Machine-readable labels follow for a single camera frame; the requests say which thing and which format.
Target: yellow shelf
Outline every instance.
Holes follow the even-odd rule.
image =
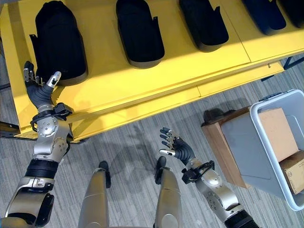
[[[109,129],[170,110],[180,105],[202,99],[209,95],[242,85],[269,75],[283,72],[279,62],[260,66],[242,73],[210,81],[198,87],[155,98],[141,104],[133,105],[107,114],[95,114],[90,118],[71,124],[75,142]],[[18,137],[36,138],[30,128],[23,130]]]
[[[6,4],[1,14],[1,34],[21,129],[36,113],[23,85],[22,70],[26,60],[35,65],[29,34],[36,34],[35,16],[42,0],[23,0]],[[249,58],[227,15],[222,15],[229,41],[220,49],[199,52],[188,34],[176,0],[148,0],[153,16],[158,16],[165,47],[165,57],[156,67],[132,68],[124,54],[115,15],[114,0],[66,0],[83,36],[88,62],[88,79],[78,85],[58,87],[53,98],[74,109],[74,120],[106,113],[150,100],[170,91],[185,89],[192,80],[239,66]]]
[[[29,34],[36,34],[35,16],[47,1],[5,4],[0,15],[21,137],[36,137],[29,122],[37,111],[26,94],[23,65],[27,60],[36,65]],[[194,46],[176,0],[147,0],[152,16],[159,18],[165,57],[153,68],[134,69],[126,60],[117,30],[115,0],[63,2],[76,17],[89,69],[86,81],[58,86],[53,94],[55,104],[73,108],[68,121],[73,123],[76,140],[281,72],[274,62],[304,52],[304,30],[293,27],[286,16],[286,29],[264,36],[240,1],[211,0],[214,8],[221,7],[229,41],[203,53]]]
[[[272,36],[266,36],[259,31],[241,0],[220,1],[251,62],[284,58],[304,51],[304,29],[291,23],[280,1],[277,4],[286,21],[286,27]]]

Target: brown box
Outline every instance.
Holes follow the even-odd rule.
[[[294,194],[304,190],[304,151],[299,151],[280,162],[285,179]]]
[[[246,184],[241,176],[238,165],[234,160],[232,152],[222,132],[221,125],[224,122],[243,115],[247,112],[249,112],[248,107],[237,110],[232,114],[209,123],[208,125],[202,126],[204,135],[207,138],[207,141],[218,161],[219,166],[224,173],[227,182],[243,188],[249,188],[250,185]]]
[[[259,113],[259,118],[278,162],[299,151],[282,108]]]

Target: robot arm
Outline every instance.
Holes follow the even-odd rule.
[[[182,180],[188,184],[194,182],[199,192],[205,197],[211,210],[227,228],[258,228],[252,217],[240,205],[236,195],[214,171],[214,161],[203,164],[196,157],[191,147],[174,131],[161,129],[162,144],[169,149],[160,150],[161,154],[174,156],[186,166]]]
[[[54,196],[49,193],[54,186],[58,164],[69,149],[67,137],[70,127],[65,121],[71,111],[63,103],[55,107],[51,102],[54,87],[61,77],[55,72],[45,85],[34,77],[33,65],[26,62],[25,84],[31,102],[38,109],[31,125],[38,133],[34,153],[27,171],[18,183],[7,207],[1,228],[33,228],[45,226],[53,208]]]

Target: plastic bin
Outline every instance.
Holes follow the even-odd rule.
[[[282,108],[299,149],[304,150],[304,93],[301,90],[268,97],[250,112],[225,122],[221,128],[245,183],[286,199],[292,210],[304,209],[304,194],[291,193],[258,113]]]

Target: black glove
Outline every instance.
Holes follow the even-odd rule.
[[[27,61],[24,65],[24,78],[25,86],[30,101],[38,109],[43,105],[52,105],[52,93],[54,87],[58,83],[61,73],[56,71],[48,80],[47,83],[42,85],[39,76],[34,76],[34,65]]]
[[[187,165],[191,159],[195,158],[192,148],[176,135],[173,130],[163,127],[161,133],[160,137],[166,140],[162,141],[162,144],[169,147],[169,150],[160,150],[161,153],[180,159],[184,165]]]

